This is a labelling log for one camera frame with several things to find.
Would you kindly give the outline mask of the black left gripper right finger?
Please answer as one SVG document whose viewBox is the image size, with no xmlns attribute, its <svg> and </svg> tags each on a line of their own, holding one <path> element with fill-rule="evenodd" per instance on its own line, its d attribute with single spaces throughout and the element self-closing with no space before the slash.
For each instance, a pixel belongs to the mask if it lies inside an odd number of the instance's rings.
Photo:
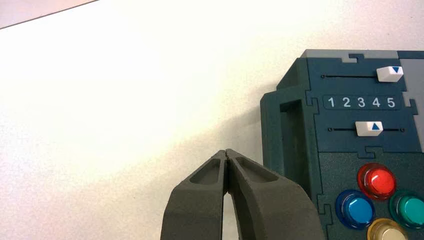
<svg viewBox="0 0 424 240">
<path fill-rule="evenodd" d="M 233 149 L 226 150 L 228 192 L 240 240 L 323 240 L 305 190 Z"/>
</svg>

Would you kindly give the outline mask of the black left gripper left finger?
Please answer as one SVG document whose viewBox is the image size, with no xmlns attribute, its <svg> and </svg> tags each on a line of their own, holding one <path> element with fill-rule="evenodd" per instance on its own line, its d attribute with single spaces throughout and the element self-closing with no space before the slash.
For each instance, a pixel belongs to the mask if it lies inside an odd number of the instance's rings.
<svg viewBox="0 0 424 240">
<path fill-rule="evenodd" d="M 162 240 L 220 240 L 228 163 L 219 150 L 171 192 L 164 210 Z"/>
</svg>

